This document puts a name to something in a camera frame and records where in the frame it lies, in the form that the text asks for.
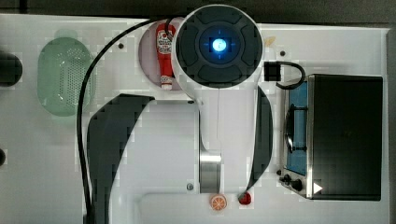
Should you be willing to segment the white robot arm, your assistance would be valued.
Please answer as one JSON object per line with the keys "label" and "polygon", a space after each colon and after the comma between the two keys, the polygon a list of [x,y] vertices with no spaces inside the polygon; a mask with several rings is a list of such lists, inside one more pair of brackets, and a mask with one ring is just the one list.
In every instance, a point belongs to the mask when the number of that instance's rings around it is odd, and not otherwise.
{"label": "white robot arm", "polygon": [[196,147],[162,142],[128,147],[152,96],[121,94],[90,120],[87,147],[97,191],[95,224],[140,224],[138,202],[153,193],[244,196],[271,160],[272,112],[258,81],[264,44],[242,10],[209,5],[191,12],[172,41],[172,70],[199,111]]}

